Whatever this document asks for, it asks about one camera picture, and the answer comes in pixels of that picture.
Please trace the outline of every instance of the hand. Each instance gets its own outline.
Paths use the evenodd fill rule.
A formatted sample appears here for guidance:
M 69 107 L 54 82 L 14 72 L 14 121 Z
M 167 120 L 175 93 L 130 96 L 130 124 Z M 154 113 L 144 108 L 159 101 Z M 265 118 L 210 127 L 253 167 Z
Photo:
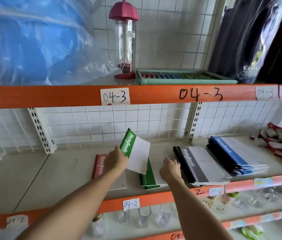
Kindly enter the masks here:
M 117 171 L 121 174 L 127 164 L 129 162 L 129 158 L 124 156 L 123 152 L 121 152 L 119 147 L 115 147 L 113 151 L 111 151 L 105 161 L 105 169 L 106 171 Z
M 183 182 L 180 163 L 176 162 L 176 160 L 171 161 L 168 158 L 165 158 L 163 163 L 163 167 L 160 169 L 160 175 L 167 184 L 180 180 Z

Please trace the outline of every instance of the box of crayons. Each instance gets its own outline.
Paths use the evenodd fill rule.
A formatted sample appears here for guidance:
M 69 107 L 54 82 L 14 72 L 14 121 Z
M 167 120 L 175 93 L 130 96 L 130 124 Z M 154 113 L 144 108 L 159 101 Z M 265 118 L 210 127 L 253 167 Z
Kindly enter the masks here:
M 203 70 L 137 69 L 135 73 L 140 85 L 237 84 L 236 80 Z

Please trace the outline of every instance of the pink base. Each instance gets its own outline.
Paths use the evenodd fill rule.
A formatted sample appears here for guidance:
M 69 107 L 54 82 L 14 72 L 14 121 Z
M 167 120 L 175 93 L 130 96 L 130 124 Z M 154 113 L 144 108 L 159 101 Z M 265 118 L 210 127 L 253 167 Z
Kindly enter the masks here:
M 135 78 L 135 72 L 130 72 L 128 74 L 119 74 L 114 76 L 117 79 L 134 79 Z

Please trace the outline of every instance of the green tray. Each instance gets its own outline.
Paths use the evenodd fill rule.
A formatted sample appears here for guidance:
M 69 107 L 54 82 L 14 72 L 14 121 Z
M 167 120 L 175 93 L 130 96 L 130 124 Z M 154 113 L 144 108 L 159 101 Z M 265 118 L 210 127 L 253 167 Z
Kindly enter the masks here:
M 211 79 L 158 79 L 158 78 L 143 78 L 141 72 L 162 72 L 162 73 L 204 73 L 211 76 Z M 168 70 L 168 69 L 136 69 L 136 79 L 140 85 L 183 85 L 183 84 L 237 84 L 236 80 L 230 80 L 227 77 L 217 75 L 215 73 L 203 70 Z

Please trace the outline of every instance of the blue stripe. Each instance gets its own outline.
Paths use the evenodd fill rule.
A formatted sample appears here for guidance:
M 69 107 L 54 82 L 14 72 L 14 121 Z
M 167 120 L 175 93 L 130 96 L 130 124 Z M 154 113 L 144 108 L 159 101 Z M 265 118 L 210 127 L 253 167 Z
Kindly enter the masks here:
M 249 165 L 242 157 L 240 157 L 225 141 L 222 140 L 221 137 L 211 136 L 212 140 L 218 144 L 228 155 L 229 157 L 235 161 L 238 165 Z M 242 174 L 251 174 L 253 173 L 251 170 L 239 170 Z

